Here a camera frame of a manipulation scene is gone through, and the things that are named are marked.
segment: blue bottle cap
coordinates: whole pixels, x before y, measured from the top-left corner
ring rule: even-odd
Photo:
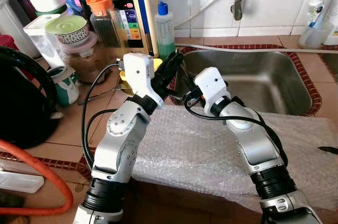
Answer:
[[[160,1],[157,5],[157,10],[159,15],[167,15],[168,14],[168,4]]]

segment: patterned bowl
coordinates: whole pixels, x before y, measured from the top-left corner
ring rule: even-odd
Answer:
[[[70,46],[84,43],[89,36],[87,21],[77,15],[62,16],[48,21],[45,25],[45,30],[54,34],[60,43]]]

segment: black kettle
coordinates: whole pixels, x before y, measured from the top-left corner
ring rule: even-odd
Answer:
[[[45,95],[21,72],[29,72]],[[20,51],[0,46],[0,138],[29,148],[46,140],[55,130],[57,91],[47,72]]]

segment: stainless steel sink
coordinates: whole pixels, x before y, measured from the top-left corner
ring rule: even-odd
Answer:
[[[322,59],[338,83],[338,54],[323,54]]]
[[[191,51],[185,54],[185,64],[194,75],[217,67],[231,95],[257,111],[302,115],[312,106],[292,60],[280,52]],[[176,76],[175,90],[180,95],[188,91],[183,75],[180,69]]]

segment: green jar lid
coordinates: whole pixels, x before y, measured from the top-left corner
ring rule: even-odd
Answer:
[[[64,13],[66,10],[67,10],[67,6],[64,4],[63,6],[57,8],[57,9],[55,9],[55,10],[49,11],[49,12],[39,12],[39,11],[35,11],[35,13],[36,13],[37,16],[41,16],[41,15],[44,15],[44,14],[62,14],[62,13]]]
[[[48,21],[44,29],[54,35],[66,35],[80,30],[86,24],[86,19],[78,15],[60,16]]]

